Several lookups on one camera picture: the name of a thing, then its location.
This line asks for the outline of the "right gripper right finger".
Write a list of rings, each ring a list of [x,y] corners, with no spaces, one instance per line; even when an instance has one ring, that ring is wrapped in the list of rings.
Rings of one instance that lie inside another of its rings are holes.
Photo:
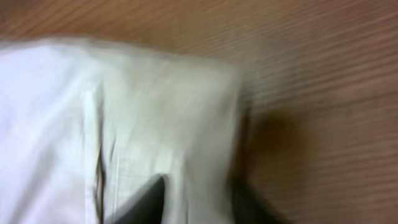
[[[235,224],[289,224],[241,179],[231,181],[231,203]]]

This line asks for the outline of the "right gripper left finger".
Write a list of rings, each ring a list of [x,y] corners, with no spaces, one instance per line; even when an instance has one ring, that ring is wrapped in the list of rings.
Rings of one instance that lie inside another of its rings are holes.
[[[161,224],[165,203],[165,177],[155,175],[105,224]]]

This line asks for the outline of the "beige khaki shorts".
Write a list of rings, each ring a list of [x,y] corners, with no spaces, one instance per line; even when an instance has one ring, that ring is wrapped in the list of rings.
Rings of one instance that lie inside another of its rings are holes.
[[[114,223],[162,177],[162,223],[231,223],[240,90],[206,58],[1,42],[1,222]]]

